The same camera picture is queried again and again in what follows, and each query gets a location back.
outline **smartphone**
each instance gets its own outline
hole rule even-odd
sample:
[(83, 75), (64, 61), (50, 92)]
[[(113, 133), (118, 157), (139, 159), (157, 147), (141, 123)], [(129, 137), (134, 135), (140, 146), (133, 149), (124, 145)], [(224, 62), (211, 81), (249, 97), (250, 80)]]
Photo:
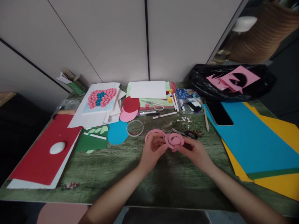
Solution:
[(205, 104), (215, 124), (219, 126), (234, 125), (233, 121), (231, 120), (230, 116), (228, 115), (220, 101), (205, 100)]

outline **pink quilled coil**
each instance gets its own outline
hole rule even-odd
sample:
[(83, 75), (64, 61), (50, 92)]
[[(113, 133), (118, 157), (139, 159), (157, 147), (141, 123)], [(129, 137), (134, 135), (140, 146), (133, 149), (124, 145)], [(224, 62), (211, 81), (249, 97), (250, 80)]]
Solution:
[(185, 141), (180, 134), (177, 134), (177, 133), (167, 134), (159, 129), (153, 129), (153, 130), (149, 131), (145, 136), (145, 139), (144, 139), (145, 142), (146, 142), (149, 134), (153, 133), (153, 132), (162, 134), (163, 139), (165, 140), (166, 144), (168, 145), (169, 148), (172, 149), (173, 152), (176, 151), (176, 149), (174, 148), (175, 145), (184, 145), (185, 144)]

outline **red cardstock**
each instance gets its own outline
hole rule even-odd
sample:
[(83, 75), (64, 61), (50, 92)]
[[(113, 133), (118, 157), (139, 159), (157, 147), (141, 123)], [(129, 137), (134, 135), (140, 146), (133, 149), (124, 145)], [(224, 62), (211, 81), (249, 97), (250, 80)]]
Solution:
[(124, 107), (124, 111), (127, 113), (133, 113), (140, 107), (140, 101), (138, 98), (131, 98), (128, 96), (124, 99), (124, 102), (122, 103)]
[[(73, 115), (58, 114), (10, 178), (50, 185), (82, 128), (68, 128), (72, 118)], [(52, 155), (50, 148), (57, 142), (64, 142), (65, 148), (62, 152)]]

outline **cardboard box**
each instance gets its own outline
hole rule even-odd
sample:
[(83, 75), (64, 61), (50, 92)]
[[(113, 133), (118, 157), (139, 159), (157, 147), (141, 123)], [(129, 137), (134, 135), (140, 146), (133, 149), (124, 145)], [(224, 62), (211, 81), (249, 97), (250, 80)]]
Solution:
[(87, 87), (80, 80), (81, 75), (74, 76), (67, 68), (62, 68), (60, 76), (57, 78), (62, 83), (70, 87), (78, 95), (84, 95), (87, 92)]

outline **black plastic bag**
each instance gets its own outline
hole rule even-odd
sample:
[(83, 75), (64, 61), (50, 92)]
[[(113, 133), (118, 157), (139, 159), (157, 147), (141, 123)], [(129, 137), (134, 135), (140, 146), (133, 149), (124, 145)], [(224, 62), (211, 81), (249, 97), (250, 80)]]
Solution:
[[(189, 83), (200, 96), (206, 99), (219, 100), (222, 102), (240, 102), (255, 100), (268, 93), (276, 82), (276, 77), (270, 73), (266, 65), (242, 64), (243, 67), (260, 77), (259, 80), (243, 88), (243, 94), (240, 92), (232, 93), (230, 89), (220, 90), (210, 83), (206, 77), (222, 77), (233, 71), (240, 65), (205, 65), (197, 64), (188, 73)], [(246, 84), (246, 77), (243, 74), (234, 74), (240, 82), (238, 86)]]

